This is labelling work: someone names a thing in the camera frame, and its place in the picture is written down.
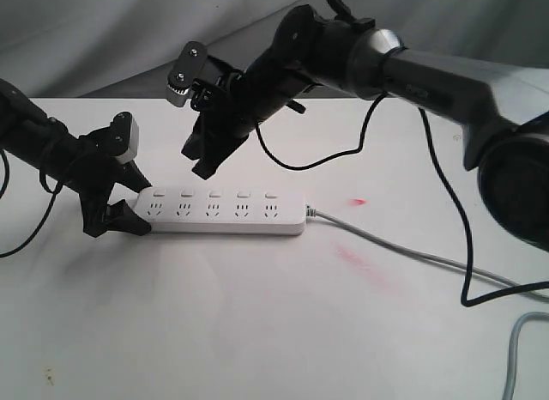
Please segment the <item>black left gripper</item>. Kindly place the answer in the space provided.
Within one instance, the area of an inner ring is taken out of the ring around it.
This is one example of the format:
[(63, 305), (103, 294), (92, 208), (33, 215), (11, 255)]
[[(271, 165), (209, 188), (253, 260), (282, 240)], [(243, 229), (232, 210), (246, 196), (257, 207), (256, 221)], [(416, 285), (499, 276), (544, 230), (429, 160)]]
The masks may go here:
[(146, 235), (151, 232), (151, 224), (136, 214), (125, 200), (108, 204), (116, 183), (133, 192), (152, 186), (134, 161), (121, 165), (107, 154), (108, 136), (107, 129), (79, 136), (78, 154), (65, 174), (65, 185), (80, 199), (83, 232), (90, 236), (108, 231)]

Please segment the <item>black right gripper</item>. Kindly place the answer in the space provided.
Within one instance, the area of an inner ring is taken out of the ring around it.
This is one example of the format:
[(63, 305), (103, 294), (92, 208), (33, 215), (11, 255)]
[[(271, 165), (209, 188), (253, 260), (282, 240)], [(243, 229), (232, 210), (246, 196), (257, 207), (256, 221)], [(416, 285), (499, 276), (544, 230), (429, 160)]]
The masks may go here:
[(190, 106), (211, 114), (214, 134), (233, 138), (208, 135), (206, 119), (196, 120), (181, 154), (196, 161), (192, 172), (201, 179), (211, 178), (255, 126), (283, 107), (303, 114), (305, 109), (294, 99), (317, 85), (298, 65), (271, 56), (258, 57), (246, 70), (214, 57), (207, 59), (206, 67), (193, 83)]

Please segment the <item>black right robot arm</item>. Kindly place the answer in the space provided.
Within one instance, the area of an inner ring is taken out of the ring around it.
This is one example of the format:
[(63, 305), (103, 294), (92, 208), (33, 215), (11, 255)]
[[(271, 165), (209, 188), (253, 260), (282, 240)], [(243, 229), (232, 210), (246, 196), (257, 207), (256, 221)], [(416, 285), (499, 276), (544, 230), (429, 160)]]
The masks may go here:
[(269, 47), (245, 70), (188, 43), (168, 77), (170, 100), (198, 112), (182, 152), (203, 179), (215, 174), (256, 126), (296, 97), (329, 87), (362, 100), (397, 97), (462, 128), (463, 166), (481, 199), (514, 237), (548, 247), (548, 73), (419, 52), (341, 0), (322, 18), (291, 9)]

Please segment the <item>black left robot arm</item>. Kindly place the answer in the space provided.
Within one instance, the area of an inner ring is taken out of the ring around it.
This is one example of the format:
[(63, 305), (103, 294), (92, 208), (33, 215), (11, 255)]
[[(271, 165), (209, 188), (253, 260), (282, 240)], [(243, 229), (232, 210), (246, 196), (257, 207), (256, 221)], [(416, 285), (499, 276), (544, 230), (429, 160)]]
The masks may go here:
[(21, 90), (1, 81), (1, 147), (39, 171), (48, 191), (68, 187), (81, 203), (83, 232), (99, 237), (108, 231), (143, 236), (151, 225), (121, 200), (108, 203), (120, 184), (135, 193), (151, 186), (135, 163), (139, 129), (130, 112), (120, 112), (104, 128), (79, 137), (60, 120), (49, 117)]

